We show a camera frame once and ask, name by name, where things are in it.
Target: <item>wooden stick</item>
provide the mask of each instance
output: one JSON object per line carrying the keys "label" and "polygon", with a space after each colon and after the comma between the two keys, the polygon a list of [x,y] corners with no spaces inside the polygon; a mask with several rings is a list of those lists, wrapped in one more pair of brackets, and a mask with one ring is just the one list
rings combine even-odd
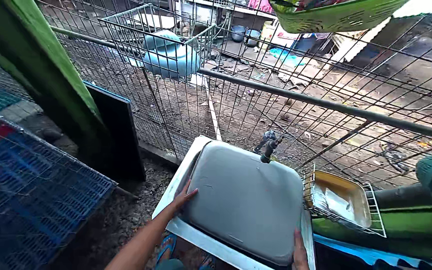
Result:
{"label": "wooden stick", "polygon": [[221,137],[221,132],[219,131],[219,126],[218,126],[218,120],[216,118],[216,112],[215,112],[215,108],[213,106],[213,99],[211,98],[211,95],[209,94],[209,87],[208,87],[208,82],[206,80],[205,77],[202,77],[202,86],[206,89],[206,95],[208,98],[208,107],[209,107],[209,112],[211,113],[211,118],[213,119],[213,126],[214,126],[214,133],[216,133],[216,140],[218,141],[223,141],[222,137]]}

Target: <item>faucet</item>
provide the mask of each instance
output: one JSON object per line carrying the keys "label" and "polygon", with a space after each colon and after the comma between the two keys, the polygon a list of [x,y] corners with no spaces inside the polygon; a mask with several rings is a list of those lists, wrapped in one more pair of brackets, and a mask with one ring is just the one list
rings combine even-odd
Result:
{"label": "faucet", "polygon": [[262,163],[271,162],[271,155],[273,151],[278,147],[278,145],[283,141],[284,136],[276,138],[276,133],[274,130],[268,130],[262,134],[261,142],[254,148],[253,153],[259,154],[261,148],[266,144],[266,150],[261,155]]}

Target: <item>blue plastic crate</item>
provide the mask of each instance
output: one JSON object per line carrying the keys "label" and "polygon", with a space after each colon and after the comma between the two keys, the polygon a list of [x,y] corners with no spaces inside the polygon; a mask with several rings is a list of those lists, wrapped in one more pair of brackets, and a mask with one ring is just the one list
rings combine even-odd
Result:
{"label": "blue plastic crate", "polygon": [[0,269],[38,269],[116,183],[25,132],[0,138]]}

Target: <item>human hand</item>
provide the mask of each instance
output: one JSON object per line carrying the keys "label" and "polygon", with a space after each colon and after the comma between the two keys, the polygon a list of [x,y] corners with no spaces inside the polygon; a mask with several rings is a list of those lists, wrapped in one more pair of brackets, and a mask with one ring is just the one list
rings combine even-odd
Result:
{"label": "human hand", "polygon": [[196,195],[196,193],[198,193],[198,189],[196,188],[188,194],[188,188],[190,183],[191,180],[188,180],[188,182],[184,185],[181,193],[179,193],[172,201],[172,204],[174,205],[174,211],[177,211],[181,206],[183,206],[185,202],[191,200]]}
{"label": "human hand", "polygon": [[309,270],[308,255],[306,254],[301,231],[298,229],[294,230],[293,265],[297,270]]}

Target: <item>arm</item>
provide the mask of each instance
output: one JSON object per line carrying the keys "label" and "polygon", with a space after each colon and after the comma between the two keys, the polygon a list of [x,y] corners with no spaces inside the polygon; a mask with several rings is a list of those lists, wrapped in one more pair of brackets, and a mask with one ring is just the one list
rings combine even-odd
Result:
{"label": "arm", "polygon": [[299,230],[294,231],[293,269],[309,270],[308,255]]}
{"label": "arm", "polygon": [[161,234],[173,218],[174,213],[198,192],[195,189],[187,194],[189,183],[190,181],[168,206],[136,233],[111,260],[105,270],[143,270],[145,268],[155,246],[161,242]]}

